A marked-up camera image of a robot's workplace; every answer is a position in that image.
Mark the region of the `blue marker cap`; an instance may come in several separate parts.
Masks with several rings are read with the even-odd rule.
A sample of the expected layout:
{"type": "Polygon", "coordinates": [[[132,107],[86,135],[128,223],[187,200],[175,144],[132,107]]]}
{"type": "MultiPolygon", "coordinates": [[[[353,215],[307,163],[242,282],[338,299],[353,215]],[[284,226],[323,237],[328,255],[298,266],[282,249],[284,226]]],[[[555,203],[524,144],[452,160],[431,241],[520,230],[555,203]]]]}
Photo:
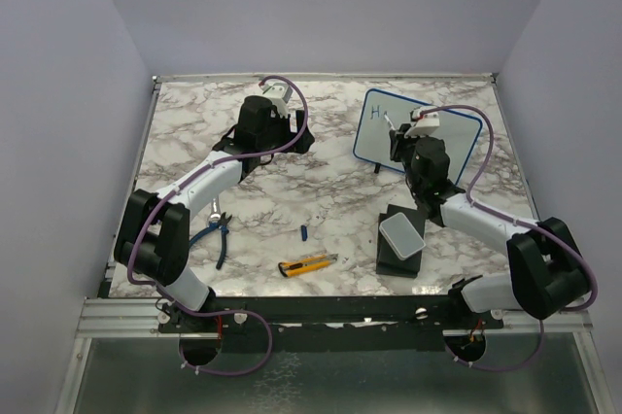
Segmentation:
{"type": "Polygon", "coordinates": [[[304,225],[304,224],[303,224],[303,225],[300,227],[300,233],[301,233],[301,240],[302,240],[303,242],[307,241],[307,239],[308,239],[308,230],[307,230],[306,225],[304,225]]]}

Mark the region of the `silver wrench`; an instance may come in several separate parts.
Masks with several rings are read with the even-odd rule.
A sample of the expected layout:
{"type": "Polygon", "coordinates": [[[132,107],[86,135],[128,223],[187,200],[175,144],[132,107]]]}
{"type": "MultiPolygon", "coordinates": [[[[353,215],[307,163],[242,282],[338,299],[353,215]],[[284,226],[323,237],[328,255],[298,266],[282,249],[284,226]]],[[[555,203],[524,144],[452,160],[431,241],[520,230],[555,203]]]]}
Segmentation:
{"type": "Polygon", "coordinates": [[[217,224],[222,216],[220,208],[220,200],[218,197],[214,198],[210,204],[210,214],[208,217],[208,225],[217,224]]]}

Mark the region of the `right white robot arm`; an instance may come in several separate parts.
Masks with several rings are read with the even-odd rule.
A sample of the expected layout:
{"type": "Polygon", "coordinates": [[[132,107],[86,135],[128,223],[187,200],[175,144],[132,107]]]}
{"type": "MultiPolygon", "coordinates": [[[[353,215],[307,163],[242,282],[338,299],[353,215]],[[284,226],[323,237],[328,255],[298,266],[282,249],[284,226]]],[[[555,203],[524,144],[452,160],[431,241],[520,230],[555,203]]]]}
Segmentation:
{"type": "Polygon", "coordinates": [[[455,283],[446,304],[448,320],[467,328],[481,313],[519,310],[545,320],[560,311],[580,311],[597,296],[594,274],[578,251],[567,225],[513,217],[476,201],[448,177],[449,156],[442,140],[390,129],[390,158],[401,163],[417,210],[445,228],[464,233],[508,260],[506,273],[478,275],[455,283]]]}

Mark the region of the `grey white eraser case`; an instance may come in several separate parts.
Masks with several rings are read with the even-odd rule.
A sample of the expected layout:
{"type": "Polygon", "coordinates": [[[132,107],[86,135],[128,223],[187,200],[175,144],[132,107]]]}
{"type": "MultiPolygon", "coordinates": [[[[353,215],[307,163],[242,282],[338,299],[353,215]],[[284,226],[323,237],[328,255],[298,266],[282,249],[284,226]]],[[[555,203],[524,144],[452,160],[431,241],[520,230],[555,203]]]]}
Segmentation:
{"type": "Polygon", "coordinates": [[[392,251],[401,261],[422,252],[426,242],[407,216],[398,212],[380,222],[379,230],[392,251]]]}

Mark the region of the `blue whiteboard marker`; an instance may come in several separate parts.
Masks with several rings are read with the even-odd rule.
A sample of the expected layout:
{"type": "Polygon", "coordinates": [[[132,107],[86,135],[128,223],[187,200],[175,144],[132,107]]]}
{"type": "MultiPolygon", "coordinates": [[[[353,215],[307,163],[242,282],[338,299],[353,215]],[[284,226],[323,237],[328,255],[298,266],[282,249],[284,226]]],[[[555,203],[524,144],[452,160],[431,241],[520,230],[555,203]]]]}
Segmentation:
{"type": "Polygon", "coordinates": [[[390,117],[389,117],[388,115],[386,115],[386,114],[385,114],[385,115],[383,116],[383,118],[384,118],[385,122],[387,123],[387,126],[388,126],[391,130],[395,130],[395,129],[396,129],[396,127],[395,127],[395,125],[394,125],[393,121],[390,119],[390,117]]]}

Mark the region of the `yellow utility knife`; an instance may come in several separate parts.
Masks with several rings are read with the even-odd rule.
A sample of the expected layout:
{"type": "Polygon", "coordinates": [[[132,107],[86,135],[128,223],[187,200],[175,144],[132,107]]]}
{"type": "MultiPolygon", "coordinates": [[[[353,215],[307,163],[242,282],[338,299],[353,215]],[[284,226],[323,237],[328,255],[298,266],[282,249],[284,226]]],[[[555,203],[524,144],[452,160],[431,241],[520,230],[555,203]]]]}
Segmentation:
{"type": "Polygon", "coordinates": [[[337,259],[338,254],[324,254],[297,261],[282,261],[278,263],[278,270],[283,277],[292,278],[329,267],[334,264],[337,259]]]}

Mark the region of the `black box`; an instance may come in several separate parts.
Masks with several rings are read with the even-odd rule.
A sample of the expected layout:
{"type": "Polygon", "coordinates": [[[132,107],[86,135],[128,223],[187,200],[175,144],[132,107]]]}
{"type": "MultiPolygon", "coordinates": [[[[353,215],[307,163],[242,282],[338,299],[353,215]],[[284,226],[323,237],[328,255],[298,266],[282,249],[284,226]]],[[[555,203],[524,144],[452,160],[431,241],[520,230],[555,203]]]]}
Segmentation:
{"type": "Polygon", "coordinates": [[[389,204],[378,217],[375,271],[416,278],[421,269],[426,218],[417,210],[389,204]]]}

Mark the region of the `black mounting base rail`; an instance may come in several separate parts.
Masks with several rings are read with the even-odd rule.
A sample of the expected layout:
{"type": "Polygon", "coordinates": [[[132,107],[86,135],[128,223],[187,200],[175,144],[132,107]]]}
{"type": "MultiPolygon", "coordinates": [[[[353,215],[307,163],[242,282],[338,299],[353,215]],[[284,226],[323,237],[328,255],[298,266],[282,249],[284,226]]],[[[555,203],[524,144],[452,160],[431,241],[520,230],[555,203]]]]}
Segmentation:
{"type": "Polygon", "coordinates": [[[224,348],[239,353],[261,352],[267,343],[263,324],[253,316],[234,321],[236,314],[255,312],[269,324],[275,352],[441,351],[443,333],[468,334],[476,325],[500,329],[489,312],[476,314],[447,295],[218,297],[214,308],[227,311],[223,329],[214,318],[194,317],[167,308],[169,320],[158,325],[163,334],[184,339],[218,335],[224,348]]]}

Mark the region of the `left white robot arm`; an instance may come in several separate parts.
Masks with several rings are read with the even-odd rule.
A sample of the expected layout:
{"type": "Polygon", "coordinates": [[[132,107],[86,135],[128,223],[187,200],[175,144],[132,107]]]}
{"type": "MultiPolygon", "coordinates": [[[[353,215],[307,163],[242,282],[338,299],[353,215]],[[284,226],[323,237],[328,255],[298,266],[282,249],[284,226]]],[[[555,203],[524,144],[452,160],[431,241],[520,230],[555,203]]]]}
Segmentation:
{"type": "Polygon", "coordinates": [[[145,276],[181,304],[181,319],[201,331],[214,322],[214,292],[190,269],[190,223],[225,190],[240,184],[264,156],[305,154],[314,143],[308,109],[291,117],[274,98],[244,99],[235,124],[191,172],[164,189],[136,190],[126,203],[113,257],[130,277],[145,276]]]}

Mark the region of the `blue framed whiteboard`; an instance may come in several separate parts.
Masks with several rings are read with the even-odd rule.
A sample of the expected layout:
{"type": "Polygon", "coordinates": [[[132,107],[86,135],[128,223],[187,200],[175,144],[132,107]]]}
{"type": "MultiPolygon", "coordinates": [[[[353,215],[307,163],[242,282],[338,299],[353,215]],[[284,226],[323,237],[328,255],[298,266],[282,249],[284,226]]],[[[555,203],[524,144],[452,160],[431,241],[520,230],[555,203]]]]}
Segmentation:
{"type": "MultiPolygon", "coordinates": [[[[403,173],[400,163],[390,161],[390,127],[385,117],[391,120],[395,128],[399,128],[401,124],[410,122],[410,114],[414,110],[430,106],[430,103],[385,90],[369,89],[364,97],[355,136],[354,157],[403,173]]],[[[444,141],[450,157],[448,177],[457,183],[476,146],[483,122],[477,116],[458,111],[441,111],[437,114],[440,128],[432,137],[444,141]]]]}

